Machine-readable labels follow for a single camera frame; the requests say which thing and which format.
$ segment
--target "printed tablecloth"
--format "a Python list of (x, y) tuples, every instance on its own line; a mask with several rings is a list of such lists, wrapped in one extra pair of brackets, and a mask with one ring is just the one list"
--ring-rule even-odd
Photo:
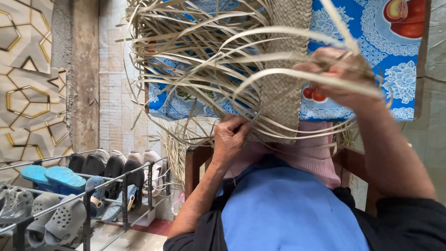
[[(227, 11), (238, 6), (236, 0), (220, 1), (220, 10)], [(216, 10), (216, 0), (193, 0), (201, 9), (212, 13)], [(424, 23), (425, 0), (333, 0), (342, 20), (348, 26), (353, 37), (358, 39), (361, 54), (369, 62), (375, 73), (383, 72), (383, 95), (393, 102), (390, 108), (395, 119), (413, 120), (415, 106), (415, 83), (418, 48), (421, 42)], [(310, 30), (327, 36), (342, 39), (336, 26), (319, 0), (313, 0)], [(313, 53), (320, 43), (310, 42), (308, 53)], [(189, 65), (158, 58), (150, 60), (171, 68), (186, 71)], [(171, 75), (173, 72), (163, 70)], [(149, 83), (149, 113), (166, 120), (187, 118), (194, 103), (194, 97), (176, 89), (166, 102), (167, 92), (157, 95), (166, 84)], [(308, 88), (304, 85), (302, 92)], [(211, 98), (218, 98), (217, 93), (207, 93)], [(196, 107), (203, 106), (200, 101)], [(230, 101), (219, 104), (229, 113), (236, 113)], [(347, 107), (340, 106), (317, 92), (306, 90), (302, 93), (300, 119), (308, 121), (344, 121), (354, 113)], [(197, 116), (216, 117), (212, 108), (205, 106)]]

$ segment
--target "blue shirt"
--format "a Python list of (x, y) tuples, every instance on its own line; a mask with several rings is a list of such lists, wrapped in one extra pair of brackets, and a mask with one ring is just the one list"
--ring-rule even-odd
[(317, 177), (264, 168), (244, 170), (222, 211), (229, 251), (369, 250), (352, 211)]

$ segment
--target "woven mat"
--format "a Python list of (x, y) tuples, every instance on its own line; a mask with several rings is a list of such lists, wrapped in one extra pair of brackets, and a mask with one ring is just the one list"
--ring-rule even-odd
[[(308, 29), (311, 19), (311, 3), (312, 0), (275, 0), (273, 1), (273, 19), (272, 24), (275, 26), (292, 26), (301, 29)], [(271, 38), (284, 38), (289, 35), (274, 33)], [(271, 41), (267, 45), (267, 52), (283, 52), (294, 51), (306, 54), (308, 40), (306, 38), (299, 39), (280, 39)], [(291, 61), (268, 61), (265, 66), (270, 68), (291, 68), (295, 62)], [(286, 75), (268, 75), (259, 81), (260, 103), (267, 102), (273, 98), (278, 90), (282, 90), (287, 86), (299, 81), (296, 78)], [(262, 115), (276, 121), (286, 127), (297, 129), (299, 123), (299, 107), (300, 107), (300, 88), (298, 91), (286, 94), (283, 98), (275, 100), (271, 104), (261, 109)], [(281, 129), (275, 125), (265, 122), (271, 129), (289, 137), (295, 137), (295, 132)], [(273, 138), (267, 135), (260, 135), (260, 139), (264, 142), (280, 142), (285, 144), (293, 144), (295, 140), (285, 138)]]

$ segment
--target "hand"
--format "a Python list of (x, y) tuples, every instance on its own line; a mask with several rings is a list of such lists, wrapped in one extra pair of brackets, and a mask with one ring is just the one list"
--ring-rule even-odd
[[(328, 59), (337, 59), (345, 52), (346, 50), (335, 49), (332, 47), (321, 47), (313, 53), (312, 57), (318, 61), (326, 62)], [(365, 76), (363, 72), (360, 72), (357, 69), (349, 70), (345, 67), (345, 65), (347, 64), (355, 66), (359, 69), (367, 69), (368, 66), (365, 60), (350, 55), (342, 62), (343, 65), (332, 66), (330, 67), (328, 72), (321, 73), (321, 76), (335, 77), (355, 81), (358, 83), (375, 85), (375, 80), (372, 77)], [(300, 71), (318, 72), (321, 70), (321, 67), (316, 63), (310, 62), (297, 64), (293, 67), (293, 69)], [(311, 82), (310, 84), (312, 88), (315, 88), (321, 94), (332, 98), (338, 104), (352, 108), (355, 113), (368, 112), (371, 107), (376, 106), (381, 109), (384, 104), (382, 99), (357, 94), (346, 89), (340, 89), (317, 82)]]
[(242, 151), (251, 124), (235, 114), (228, 114), (215, 127), (215, 147), (212, 163), (216, 167), (229, 168), (234, 158)]

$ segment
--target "metal shoe rack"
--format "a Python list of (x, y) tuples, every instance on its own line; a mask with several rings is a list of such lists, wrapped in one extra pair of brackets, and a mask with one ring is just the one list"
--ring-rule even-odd
[[(79, 152), (77, 154), (84, 154), (84, 153), (90, 153), (90, 152), (94, 152), (95, 150), (90, 150), (90, 151), (84, 151), (84, 152)], [(42, 165), (42, 163), (44, 161), (49, 161), (49, 160), (54, 160), (54, 159), (61, 159), (61, 158), (68, 158), (71, 157), (73, 154), (70, 155), (64, 155), (64, 156), (60, 156), (60, 157), (53, 157), (53, 158), (48, 158), (48, 159), (40, 159), (40, 160), (36, 160), (33, 162), (29, 162), (29, 163), (24, 163), (24, 164), (19, 164), (19, 165), (15, 165), (15, 166), (10, 166), (10, 167), (3, 167), (0, 168), (0, 171), (3, 170), (7, 170), (10, 168), (15, 168), (15, 167), (21, 167), (21, 166), (27, 166), (27, 165)], [(116, 200), (110, 200), (110, 199), (104, 199), (107, 202), (116, 202), (119, 204), (122, 204), (122, 223), (121, 222), (113, 222), (113, 223), (117, 223), (119, 225), (122, 225), (123, 230), (113, 239), (111, 240), (109, 243), (107, 243), (106, 245), (104, 245), (99, 251), (103, 251), (104, 249), (106, 249), (110, 244), (112, 244), (115, 240), (117, 240), (120, 236), (122, 236), (125, 232), (127, 232), (131, 227), (133, 227), (139, 220), (141, 220), (143, 217), (146, 217), (147, 214), (149, 214), (153, 209), (155, 209), (156, 206), (158, 206), (165, 198), (167, 198), (168, 196), (170, 196), (170, 170), (169, 168), (167, 168), (167, 171), (165, 173), (166, 176), (166, 187), (165, 189), (165, 193), (166, 193), (166, 197), (164, 197), (162, 200), (160, 200), (159, 202), (157, 202), (154, 206), (152, 205), (152, 190), (150, 189), (150, 185), (147, 187), (144, 187), (144, 189), (147, 189), (148, 191), (148, 203), (143, 203), (143, 205), (147, 206), (147, 212), (145, 212), (143, 215), (141, 215), (135, 222), (133, 222), (132, 224), (130, 224), (128, 222), (128, 200), (127, 200), (127, 178), (130, 174), (141, 170), (141, 169), (148, 169), (149, 170), (149, 176), (148, 176), (148, 180), (149, 180), (149, 184), (151, 184), (151, 180), (152, 180), (152, 166), (154, 163), (159, 162), (159, 161), (163, 161), (166, 160), (166, 157), (161, 158), (157, 161), (153, 161), (147, 164), (144, 164), (143, 166), (132, 170), (130, 172), (126, 172), (124, 174), (122, 174), (119, 177), (116, 177), (114, 179), (111, 178), (104, 178), (104, 180), (107, 180), (107, 182), (96, 186), (88, 191), (85, 191), (79, 195), (77, 195), (76, 197), (73, 197), (69, 200), (64, 201), (63, 203), (59, 203), (53, 207), (50, 207), (46, 210), (43, 210), (35, 215), (31, 215), (23, 220), (18, 221), (17, 223), (14, 223), (10, 226), (7, 226), (5, 228), (0, 228), (0, 235), (12, 235), (12, 242), (13, 242), (13, 247), (15, 248), (15, 251), (31, 251), (31, 250), (39, 250), (39, 251), (45, 251), (45, 250), (60, 250), (60, 251), (74, 251), (75, 249), (71, 248), (71, 247), (67, 247), (67, 246), (41, 246), (38, 247), (36, 249), (33, 248), (26, 248), (25, 245), (25, 231), (26, 228), (28, 227), (29, 224), (31, 224), (36, 218), (38, 218), (39, 216), (42, 216), (46, 213), (49, 212), (53, 212), (55, 211), (57, 208), (67, 204), (68, 202), (77, 200), (82, 198), (83, 199), (83, 204), (85, 206), (85, 210), (87, 212), (87, 218), (83, 224), (83, 236), (82, 236), (82, 240), (83, 240), (83, 251), (90, 251), (90, 238), (91, 238), (91, 212), (90, 212), (90, 198), (93, 195), (93, 193), (102, 187), (105, 187), (113, 182), (122, 182), (122, 193), (123, 193), (123, 201), (116, 201)], [(83, 177), (92, 177), (91, 175), (86, 175), (86, 174), (81, 174), (78, 173), (79, 176), (83, 176)], [(28, 191), (33, 192), (33, 193), (44, 193), (44, 191), (40, 191), (40, 190), (35, 190), (35, 189), (28, 189)], [(62, 194), (56, 194), (59, 197), (67, 197), (67, 195), (62, 195)]]

